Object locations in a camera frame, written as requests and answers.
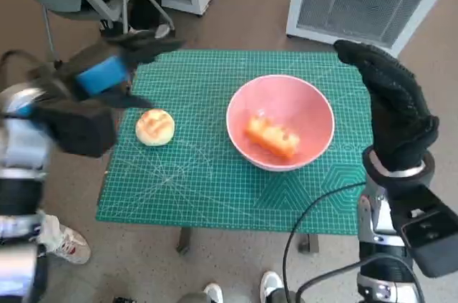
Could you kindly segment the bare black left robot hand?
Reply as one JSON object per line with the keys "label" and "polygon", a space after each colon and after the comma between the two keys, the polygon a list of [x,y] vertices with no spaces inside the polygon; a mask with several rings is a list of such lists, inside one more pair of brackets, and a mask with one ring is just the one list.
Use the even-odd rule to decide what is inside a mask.
{"label": "bare black left robot hand", "polygon": [[151,108],[153,104],[149,100],[130,92],[137,68],[183,44],[174,36],[157,37],[153,31],[103,39],[75,56],[76,84],[83,95],[109,107]]}

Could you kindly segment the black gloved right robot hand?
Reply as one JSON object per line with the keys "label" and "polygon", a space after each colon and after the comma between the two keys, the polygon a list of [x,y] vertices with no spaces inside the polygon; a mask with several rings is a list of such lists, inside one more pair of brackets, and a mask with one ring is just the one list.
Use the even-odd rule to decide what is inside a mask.
{"label": "black gloved right robot hand", "polygon": [[439,135],[415,75],[396,58],[370,44],[337,40],[339,60],[359,71],[371,98],[373,149],[385,169],[419,166]]}

